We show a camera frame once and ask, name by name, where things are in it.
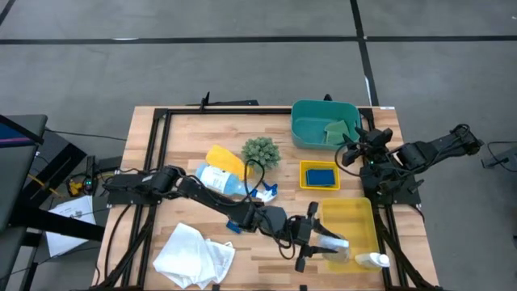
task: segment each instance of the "yellow plastic bin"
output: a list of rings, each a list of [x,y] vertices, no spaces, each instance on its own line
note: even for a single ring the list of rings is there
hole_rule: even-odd
[[[333,186],[308,186],[307,185],[307,175],[305,174],[307,170],[327,170],[330,169],[334,172],[334,181],[336,184]],[[339,182],[339,169],[336,166],[335,162],[323,162],[323,161],[300,161],[300,188],[302,189],[310,189],[310,190],[339,190],[340,189]]]
[[[350,259],[346,263],[327,261],[332,272],[379,272],[380,268],[365,268],[355,262],[355,256],[379,252],[372,205],[367,198],[333,198],[320,203],[320,219],[325,228],[341,234],[350,242]]]

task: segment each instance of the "plastic bottle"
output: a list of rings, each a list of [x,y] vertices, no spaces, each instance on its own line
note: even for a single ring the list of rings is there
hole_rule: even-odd
[[[195,175],[200,178],[206,187],[217,192],[228,196],[246,195],[244,182],[241,182],[237,175],[223,171],[218,167],[210,166],[206,162],[197,168]],[[251,191],[252,189],[253,186],[248,183],[248,190]]]
[[[388,268],[389,257],[379,253],[366,253],[355,256],[355,262],[365,268]]]

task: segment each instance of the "black floor stripe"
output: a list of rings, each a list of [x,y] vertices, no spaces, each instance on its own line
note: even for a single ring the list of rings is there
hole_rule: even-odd
[[[377,97],[377,89],[375,81],[373,80],[372,64],[370,63],[370,56],[368,55],[368,48],[364,41],[363,23],[361,21],[361,14],[359,13],[359,5],[357,0],[350,0],[352,8],[352,15],[354,16],[355,30],[357,31],[357,42],[359,43],[359,52],[361,53],[361,63],[363,64],[364,77],[366,78],[366,87],[368,89],[368,98],[370,105],[379,106],[379,98]]]
[[[367,36],[367,42],[516,41],[517,36]]]
[[[6,6],[3,7],[2,13],[0,13],[0,26],[2,25],[3,21],[6,20],[6,17],[9,14],[9,11],[11,10],[11,7],[15,4],[15,2],[16,0],[9,0]]]
[[[357,41],[356,36],[222,36],[123,39],[5,39],[0,44],[247,44],[247,43],[336,43]]]

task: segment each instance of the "blue sponge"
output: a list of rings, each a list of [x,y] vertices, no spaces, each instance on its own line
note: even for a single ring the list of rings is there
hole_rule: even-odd
[[[305,173],[307,186],[334,186],[334,171],[332,169],[312,169]]]

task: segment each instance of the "green sponge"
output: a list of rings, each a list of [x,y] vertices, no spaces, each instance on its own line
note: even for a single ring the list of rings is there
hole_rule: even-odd
[[[337,122],[332,122],[326,125],[326,144],[327,145],[338,145],[343,140],[343,134],[350,136],[350,132],[348,131],[348,126],[345,123],[345,120],[340,120]]]

